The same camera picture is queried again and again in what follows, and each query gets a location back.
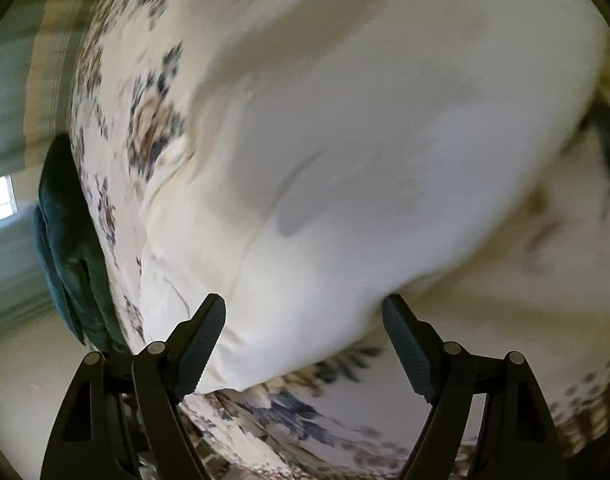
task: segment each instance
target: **floral bedsheet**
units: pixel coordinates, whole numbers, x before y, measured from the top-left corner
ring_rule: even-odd
[[[186,106],[172,97],[171,90],[184,45],[152,53],[141,73],[118,78],[102,64],[103,38],[119,33],[125,16],[131,27],[154,32],[166,4],[167,0],[101,1],[78,63],[70,128],[118,319],[134,352],[146,341],[138,306],[146,232],[138,213],[156,161],[184,132]],[[130,102],[124,117],[103,113],[103,84],[119,85],[120,94]],[[570,186],[582,187],[582,193],[570,194]],[[507,345],[534,345],[545,354],[548,347],[565,349],[566,360],[552,358],[548,364],[552,380],[543,388],[567,455],[579,452],[610,426],[610,310],[598,308],[588,316],[592,310],[580,303],[595,298],[600,303],[594,295],[566,311],[541,315],[533,307],[537,302],[520,290],[537,289],[541,300],[558,301],[543,282],[553,281],[554,288],[569,286],[578,269],[568,272],[566,263],[580,254],[590,266],[610,272],[610,63],[586,123],[481,255],[435,293],[418,300],[413,287],[407,291],[416,314],[434,323],[445,337],[450,327],[444,321],[454,314],[449,310],[454,301],[513,301],[502,316],[474,308],[469,319],[460,321],[489,324],[502,334],[505,342],[498,344],[498,354]],[[585,283],[592,282],[595,286],[589,289],[597,294],[608,279],[594,272]],[[461,342],[475,352],[477,337],[472,330],[470,341]],[[545,374],[538,363],[533,366]],[[223,457],[272,479],[396,478],[421,427],[406,420],[424,418],[429,411],[411,391],[381,328],[328,360],[244,392],[188,396],[182,407]],[[467,470],[481,412],[481,406],[472,410],[454,476]]]

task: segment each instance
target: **white fabric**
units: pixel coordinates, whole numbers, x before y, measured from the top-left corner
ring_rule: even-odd
[[[116,73],[139,27],[108,39]],[[144,191],[140,313],[164,340],[225,298],[200,393],[332,355],[463,262],[559,153],[607,42],[589,0],[169,0],[157,27],[188,120]]]

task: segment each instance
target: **teal cloth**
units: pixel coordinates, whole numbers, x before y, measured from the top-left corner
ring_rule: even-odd
[[[40,264],[67,327],[101,351],[128,352],[66,135],[57,136],[47,153],[33,224]]]

